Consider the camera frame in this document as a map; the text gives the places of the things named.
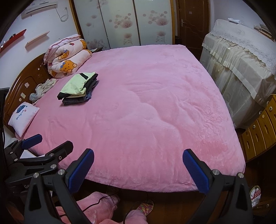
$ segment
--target wooden door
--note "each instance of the wooden door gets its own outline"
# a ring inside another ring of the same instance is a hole
[[[204,37],[209,33],[209,1],[178,1],[182,44],[199,60]]]

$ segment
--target blue gripper pad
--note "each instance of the blue gripper pad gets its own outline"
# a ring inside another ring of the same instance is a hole
[[[94,152],[86,149],[78,160],[73,161],[67,168],[65,183],[71,194],[79,191],[85,176],[94,162]]]
[[[183,152],[183,163],[199,192],[207,194],[211,186],[210,182],[212,182],[212,175],[209,167],[204,162],[200,161],[191,149],[187,149]]]
[[[40,134],[34,135],[22,141],[21,148],[22,149],[29,149],[38,143],[42,142],[42,136]]]

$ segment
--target wardrobe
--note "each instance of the wardrobe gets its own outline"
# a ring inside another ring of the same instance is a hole
[[[170,0],[72,0],[88,49],[172,44]]]

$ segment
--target wooden headboard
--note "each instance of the wooden headboard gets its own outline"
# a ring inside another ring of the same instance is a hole
[[[21,103],[31,103],[29,97],[31,93],[35,93],[37,85],[52,78],[43,64],[43,56],[44,54],[36,57],[20,72],[6,98],[4,125],[13,133],[13,127],[8,125],[12,113]]]

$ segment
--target stack of books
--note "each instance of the stack of books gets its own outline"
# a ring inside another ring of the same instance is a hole
[[[259,31],[260,33],[262,33],[272,41],[274,40],[273,36],[271,35],[271,32],[264,24],[260,24],[259,26],[254,26],[254,29]]]

